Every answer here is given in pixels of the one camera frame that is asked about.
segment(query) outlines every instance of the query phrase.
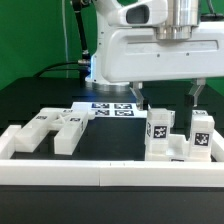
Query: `black cable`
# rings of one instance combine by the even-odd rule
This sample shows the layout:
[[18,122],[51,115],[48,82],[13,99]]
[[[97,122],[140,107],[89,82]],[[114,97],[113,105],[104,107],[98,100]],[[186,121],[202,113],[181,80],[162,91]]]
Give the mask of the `black cable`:
[[210,13],[202,14],[201,21],[209,22],[209,21],[222,21],[224,19],[224,15],[222,13],[216,13],[212,4],[212,0],[207,0],[207,6],[209,8]]
[[82,58],[90,59],[81,12],[75,12],[75,16],[78,24],[80,42],[82,46]]
[[215,10],[211,0],[207,0],[207,5],[211,14],[215,14]]
[[61,62],[61,63],[56,63],[56,64],[53,64],[53,65],[49,65],[46,68],[44,68],[41,71],[34,74],[33,77],[40,77],[45,71],[47,71],[48,69],[51,69],[51,68],[60,67],[60,66],[63,66],[63,65],[77,65],[77,64],[78,64],[78,61],[70,61],[70,62]]
[[38,76],[34,76],[36,78],[39,78],[43,73],[45,72],[55,72],[55,71],[79,71],[79,72],[89,72],[88,67],[83,67],[83,68],[62,68],[62,69],[47,69]]

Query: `black table surface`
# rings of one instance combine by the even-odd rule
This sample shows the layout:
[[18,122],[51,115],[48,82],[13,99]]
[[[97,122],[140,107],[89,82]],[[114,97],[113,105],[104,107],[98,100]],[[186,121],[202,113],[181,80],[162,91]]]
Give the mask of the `black table surface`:
[[[192,108],[184,104],[189,82],[148,82],[151,107],[176,111],[173,133],[189,135]],[[76,79],[22,78],[0,91],[0,132],[25,125],[44,107],[73,102],[134,103],[131,92],[105,93]],[[224,134],[224,97],[206,86],[196,109],[207,110]],[[12,159],[143,160],[144,119],[90,121],[72,156],[55,156],[51,132],[33,154]],[[0,223],[222,223],[223,188],[0,186]]]

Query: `black-and-white pattern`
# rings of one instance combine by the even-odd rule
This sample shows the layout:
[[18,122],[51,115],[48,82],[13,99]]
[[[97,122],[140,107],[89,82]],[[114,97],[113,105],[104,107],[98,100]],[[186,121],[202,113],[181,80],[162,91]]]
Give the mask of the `black-and-white pattern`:
[[97,110],[95,112],[96,116],[110,116],[109,110]]
[[209,134],[196,133],[194,144],[196,146],[208,146],[208,144],[209,144]]
[[124,103],[115,103],[114,108],[115,109],[120,109],[120,110],[132,110],[132,105],[131,104],[124,104]]
[[149,137],[151,137],[151,131],[152,131],[152,127],[151,127],[151,124],[148,122],[147,123],[147,135]]
[[166,138],[167,126],[155,126],[154,127],[154,138]]
[[63,113],[72,113],[73,110],[64,110]]
[[79,121],[81,121],[81,119],[80,118],[71,118],[70,121],[79,122]]
[[205,110],[194,110],[193,115],[208,115]]
[[36,119],[38,119],[38,120],[46,120],[47,116],[38,116]]
[[184,159],[171,159],[171,162],[184,162]]
[[92,108],[94,108],[94,109],[100,109],[100,108],[109,109],[110,104],[109,103],[93,103]]
[[117,117],[133,117],[134,112],[132,110],[115,110],[115,116],[117,116]]

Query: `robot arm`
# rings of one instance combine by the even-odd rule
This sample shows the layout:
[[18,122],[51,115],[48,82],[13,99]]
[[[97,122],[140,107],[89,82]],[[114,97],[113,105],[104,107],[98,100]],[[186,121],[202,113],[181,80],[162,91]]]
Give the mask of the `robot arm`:
[[205,78],[224,75],[224,23],[200,23],[199,0],[139,0],[125,7],[117,0],[93,3],[98,47],[88,83],[134,82],[139,96],[136,87],[144,81],[196,79],[190,91],[196,105]]

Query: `green background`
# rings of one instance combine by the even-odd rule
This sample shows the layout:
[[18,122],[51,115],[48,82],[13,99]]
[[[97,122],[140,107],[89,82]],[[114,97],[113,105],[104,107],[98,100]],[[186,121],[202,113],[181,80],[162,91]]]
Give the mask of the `green background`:
[[[119,0],[129,4],[135,0]],[[217,12],[224,13],[221,0],[213,0]],[[202,0],[202,12],[208,12]],[[94,7],[83,10],[83,19],[90,52],[96,49]],[[69,60],[81,56],[75,16],[66,0]],[[29,77],[42,68],[66,61],[62,25],[61,0],[1,0],[0,4],[0,89],[20,77]],[[70,72],[70,77],[77,77]],[[224,95],[224,78],[209,79],[208,84]]]

